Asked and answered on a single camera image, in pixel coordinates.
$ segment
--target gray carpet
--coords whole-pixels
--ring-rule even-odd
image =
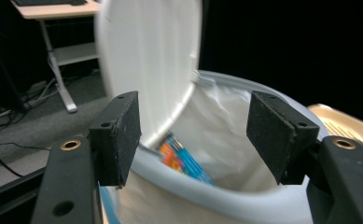
[[[3,130],[0,130],[0,144],[16,143],[27,147],[48,148],[54,142],[70,136],[86,136],[94,119],[106,107],[109,100],[99,72],[77,79],[68,85],[74,102],[78,107],[76,113],[66,111],[60,95],[57,93],[45,103],[31,109],[25,117]],[[20,148],[14,145],[0,146],[0,159],[21,175],[44,167],[49,151]],[[0,164],[0,186],[18,177]]]

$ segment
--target keyboard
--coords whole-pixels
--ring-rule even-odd
[[[86,0],[13,0],[19,7],[86,4]]]

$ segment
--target desk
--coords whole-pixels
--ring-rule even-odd
[[[63,78],[59,66],[69,63],[78,63],[97,58],[94,43],[74,45],[54,49],[50,43],[46,20],[67,19],[73,17],[93,16],[99,11],[100,4],[94,0],[87,0],[87,4],[82,6],[71,5],[52,5],[52,6],[33,6],[19,7],[11,1],[20,14],[27,20],[37,20],[41,26],[47,52],[49,65],[56,77],[57,89],[62,97],[64,105],[69,113],[77,112],[77,106],[64,86]]]

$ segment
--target trash can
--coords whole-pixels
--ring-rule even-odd
[[[103,0],[95,19],[110,99],[139,91],[142,137],[119,197],[123,223],[313,223],[300,186],[277,186],[246,137],[251,91],[283,99],[321,127],[305,106],[257,82],[199,71],[201,0]],[[153,148],[168,132],[215,182],[164,165]]]

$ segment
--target open white lid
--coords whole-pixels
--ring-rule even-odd
[[[141,143],[152,147],[194,90],[201,0],[104,0],[96,44],[107,96],[139,91]]]

